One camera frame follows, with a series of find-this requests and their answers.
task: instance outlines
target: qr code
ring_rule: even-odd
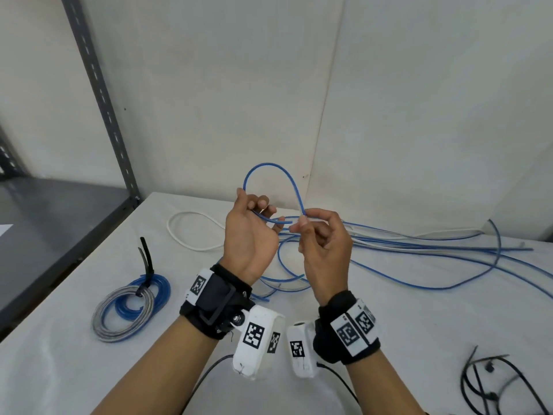
[[[304,344],[301,341],[290,341],[293,357],[305,357]]]
[[[350,322],[337,329],[336,333],[345,344],[345,346],[349,346],[359,339],[359,334],[355,332],[355,329]]]
[[[374,317],[374,315],[371,313],[371,311],[369,310],[369,308],[367,306],[365,306],[363,310],[369,316],[369,319],[372,323],[374,323],[377,320],[377,318]]]
[[[198,275],[196,278],[196,281],[194,281],[194,284],[192,284],[190,291],[196,295],[199,295],[205,283],[206,283],[206,279]]]
[[[273,332],[273,336],[271,336],[271,341],[269,342],[269,349],[267,350],[267,354],[274,354],[277,350],[278,340],[280,339],[280,334],[278,332]]]
[[[259,349],[259,344],[261,343],[263,332],[265,332],[265,328],[250,322],[248,328],[245,331],[244,339],[242,340],[242,342],[248,344],[249,346],[252,346],[255,349]]]
[[[355,318],[355,321],[365,335],[368,334],[372,328],[374,328],[374,323],[370,320],[370,316],[365,312],[359,313]]]

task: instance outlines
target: white tabletop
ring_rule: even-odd
[[[1,414],[87,414],[146,352],[177,317],[185,290],[202,267],[209,267],[222,250],[193,252],[177,244],[165,223],[177,211],[202,211],[225,221],[230,202],[154,193],[134,211],[74,272],[63,281],[3,342],[0,343]],[[297,211],[281,210],[282,214]],[[223,233],[207,219],[188,215],[176,221],[176,232],[196,246],[216,244]],[[137,247],[148,242],[154,269],[171,283],[168,304],[136,336],[117,344],[97,340],[92,313],[108,293],[144,272]],[[495,245],[492,236],[472,239],[471,245]],[[506,246],[520,241],[504,239]],[[553,271],[553,244],[525,242],[533,252],[518,257]],[[301,270],[297,244],[283,247],[283,258]],[[444,286],[482,270],[472,263],[445,258],[412,257],[354,250],[354,259],[403,280]],[[553,280],[521,265],[502,261],[553,291]],[[510,354],[553,409],[553,300],[516,278],[493,271],[471,284],[448,292],[413,290],[351,265],[350,288],[377,317],[381,342],[398,373],[425,411],[469,414],[459,390],[460,373],[474,345],[477,356]],[[266,272],[286,278],[275,259]],[[263,290],[255,286],[254,291]],[[314,319],[317,304],[311,291],[276,293],[268,307],[284,314],[287,324]],[[108,323],[117,317],[108,316]],[[210,363],[233,352],[231,335],[215,349]],[[340,414],[360,413],[345,389],[327,372],[314,380],[300,380],[291,369],[285,347],[277,350],[273,376],[251,382],[220,364],[206,378],[186,413],[209,414]],[[345,374],[343,366],[337,370]],[[498,364],[483,372],[488,390],[510,376]],[[137,398],[147,393],[137,390]],[[474,398],[476,405],[481,403]],[[504,413],[534,413],[537,406],[521,384],[514,384],[502,400]]]

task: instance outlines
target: person's right hand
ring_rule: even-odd
[[[300,233],[299,251],[304,255],[305,276],[321,306],[337,293],[348,289],[347,275],[353,241],[340,216],[334,211],[311,208],[300,216],[290,232]]]

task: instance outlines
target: hand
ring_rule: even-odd
[[[250,286],[257,281],[273,260],[278,248],[278,233],[282,224],[272,228],[252,211],[265,217],[276,213],[265,195],[246,195],[244,189],[236,190],[238,198],[227,215],[225,245],[219,263]]]
[[[309,221],[300,216],[290,232],[300,233],[299,251],[304,255],[305,276],[321,306],[348,289],[347,275],[353,241],[334,211],[311,208],[305,215],[328,221]]]

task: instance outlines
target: black wristband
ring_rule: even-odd
[[[219,264],[210,271],[213,274],[195,305],[185,301],[179,313],[204,335],[220,340],[232,329],[232,318],[253,307],[252,287]]]
[[[377,338],[368,344],[364,350],[352,356],[336,331],[331,327],[330,323],[347,313],[356,303],[357,299],[350,291],[342,291],[332,297],[326,306],[319,307],[320,318],[315,321],[313,349],[327,363],[334,364],[338,361],[343,364],[355,363],[380,349],[380,340]]]

